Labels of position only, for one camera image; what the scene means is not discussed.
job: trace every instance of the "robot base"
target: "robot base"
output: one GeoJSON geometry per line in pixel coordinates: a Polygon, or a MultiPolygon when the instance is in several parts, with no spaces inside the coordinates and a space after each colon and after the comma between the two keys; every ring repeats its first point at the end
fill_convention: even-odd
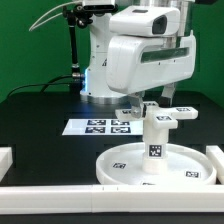
{"type": "Polygon", "coordinates": [[[101,184],[176,186],[216,183],[216,170],[204,154],[179,145],[167,144],[166,147],[167,157],[155,158],[157,162],[152,162],[152,169],[153,166],[158,169],[158,164],[163,169],[159,174],[143,171],[145,145],[132,143],[102,153],[96,162],[97,178],[101,184]]]}
{"type": "Polygon", "coordinates": [[[80,92],[80,98],[82,101],[97,104],[123,104],[128,101],[127,96],[93,96],[85,90],[80,92]]]}

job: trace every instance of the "white plastic part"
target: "white plastic part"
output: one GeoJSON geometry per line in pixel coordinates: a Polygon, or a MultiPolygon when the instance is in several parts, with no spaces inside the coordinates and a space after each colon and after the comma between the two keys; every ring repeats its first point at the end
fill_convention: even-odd
{"type": "Polygon", "coordinates": [[[10,147],[0,148],[0,181],[12,165],[12,149],[10,147]]]}
{"type": "Polygon", "coordinates": [[[118,103],[123,94],[111,91],[106,82],[107,51],[111,37],[109,31],[110,14],[93,16],[90,27],[90,65],[85,72],[85,88],[80,92],[81,99],[96,103],[118,103]]]}
{"type": "Polygon", "coordinates": [[[86,6],[99,6],[99,5],[111,5],[115,6],[115,0],[83,0],[83,7],[86,6]]]}
{"type": "Polygon", "coordinates": [[[173,187],[216,182],[216,170],[212,163],[196,150],[167,144],[167,156],[163,159],[148,157],[142,163],[144,153],[144,143],[121,145],[105,151],[96,162],[99,182],[109,185],[156,184],[173,187]]]}
{"type": "Polygon", "coordinates": [[[217,178],[224,185],[224,153],[218,146],[207,146],[206,155],[217,170],[217,178]]]}
{"type": "Polygon", "coordinates": [[[162,53],[162,47],[162,38],[113,37],[107,57],[109,88],[131,94],[190,78],[195,66],[196,41],[193,34],[181,38],[180,48],[187,49],[187,55],[142,62],[143,52],[162,53]]]}
{"type": "Polygon", "coordinates": [[[153,34],[153,22],[161,16],[167,19],[162,36],[174,35],[180,25],[180,11],[174,7],[129,6],[111,18],[110,31],[132,36],[161,36],[153,34]]]}
{"type": "Polygon", "coordinates": [[[222,185],[0,188],[0,214],[224,212],[222,185]]]}

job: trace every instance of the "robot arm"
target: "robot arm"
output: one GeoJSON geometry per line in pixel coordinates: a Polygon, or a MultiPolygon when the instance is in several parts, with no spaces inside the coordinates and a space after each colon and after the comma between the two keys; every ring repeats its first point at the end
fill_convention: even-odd
{"type": "Polygon", "coordinates": [[[107,84],[111,90],[131,96],[136,118],[142,116],[144,108],[139,92],[193,74],[196,40],[192,31],[186,37],[181,33],[186,25],[186,7],[193,1],[175,2],[179,7],[130,6],[110,20],[110,30],[119,35],[109,44],[107,84]]]}

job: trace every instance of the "white block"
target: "white block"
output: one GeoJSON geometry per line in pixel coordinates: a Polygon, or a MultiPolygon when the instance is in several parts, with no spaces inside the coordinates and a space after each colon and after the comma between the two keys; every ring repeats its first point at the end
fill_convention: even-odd
{"type": "Polygon", "coordinates": [[[206,147],[206,155],[217,170],[217,178],[224,184],[224,153],[216,145],[206,147]]]}
{"type": "Polygon", "coordinates": [[[0,181],[12,165],[12,149],[10,147],[0,148],[0,181]]]}

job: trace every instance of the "white robot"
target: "white robot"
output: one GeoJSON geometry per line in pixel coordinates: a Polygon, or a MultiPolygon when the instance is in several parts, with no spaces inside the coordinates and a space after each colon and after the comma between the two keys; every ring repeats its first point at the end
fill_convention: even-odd
{"type": "Polygon", "coordinates": [[[110,41],[107,83],[111,90],[129,95],[131,109],[116,110],[116,115],[120,121],[143,120],[143,142],[101,154],[96,165],[100,183],[215,183],[216,170],[204,154],[168,144],[169,129],[177,128],[177,120],[195,119],[198,112],[192,107],[164,109],[142,100],[144,90],[163,85],[165,95],[172,96],[173,83],[192,76],[196,41],[193,31],[187,36],[184,32],[193,2],[143,0],[111,18],[110,30],[119,35],[110,41]]]}

